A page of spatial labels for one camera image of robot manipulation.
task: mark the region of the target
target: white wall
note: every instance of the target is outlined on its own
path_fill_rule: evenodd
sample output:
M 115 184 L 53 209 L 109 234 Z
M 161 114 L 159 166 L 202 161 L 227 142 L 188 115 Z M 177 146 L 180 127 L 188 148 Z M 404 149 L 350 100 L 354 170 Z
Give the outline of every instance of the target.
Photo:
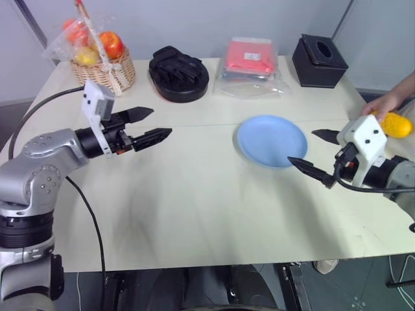
M 76 16 L 73 1 L 26 0 L 48 40 Z M 349 0 L 84 0 L 90 16 L 111 14 L 108 26 L 133 58 L 165 45 L 196 57 L 220 56 L 232 36 L 271 38 L 280 54 L 294 51 L 302 32 L 331 36 Z
M 393 88 L 415 69 L 415 1 L 356 0 L 335 43 L 355 87 Z
M 10 0 L 0 1 L 0 106 L 35 97 L 54 66 Z

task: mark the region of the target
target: black tissue box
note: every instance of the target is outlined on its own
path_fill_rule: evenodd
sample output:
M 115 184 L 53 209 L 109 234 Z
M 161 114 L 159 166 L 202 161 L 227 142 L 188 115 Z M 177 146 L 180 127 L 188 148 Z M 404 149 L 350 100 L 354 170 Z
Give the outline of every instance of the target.
M 334 88 L 349 67 L 331 38 L 302 34 L 292 55 L 301 86 Z

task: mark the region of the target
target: red package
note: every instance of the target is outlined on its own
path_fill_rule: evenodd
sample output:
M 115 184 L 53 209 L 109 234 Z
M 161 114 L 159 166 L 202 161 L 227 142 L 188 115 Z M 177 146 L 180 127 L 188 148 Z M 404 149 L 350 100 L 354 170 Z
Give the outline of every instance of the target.
M 227 71 L 269 75 L 275 72 L 276 62 L 271 40 L 233 38 L 226 55 Z

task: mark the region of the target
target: person's arm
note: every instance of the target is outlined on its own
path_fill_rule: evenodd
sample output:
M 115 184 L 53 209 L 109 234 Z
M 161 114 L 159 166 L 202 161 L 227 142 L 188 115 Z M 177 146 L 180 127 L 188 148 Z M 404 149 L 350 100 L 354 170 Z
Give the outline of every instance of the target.
M 361 115 L 377 111 L 376 118 L 381 122 L 389 111 L 397 109 L 402 102 L 415 94 L 415 71 L 394 87 L 391 91 L 365 105 Z

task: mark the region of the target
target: shoe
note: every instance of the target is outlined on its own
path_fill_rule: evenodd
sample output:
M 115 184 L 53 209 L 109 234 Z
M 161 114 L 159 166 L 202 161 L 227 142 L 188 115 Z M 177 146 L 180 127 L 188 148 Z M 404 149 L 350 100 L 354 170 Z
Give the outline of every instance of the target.
M 321 274 L 332 272 L 338 264 L 338 259 L 335 260 L 318 260 L 313 261 L 313 267 Z

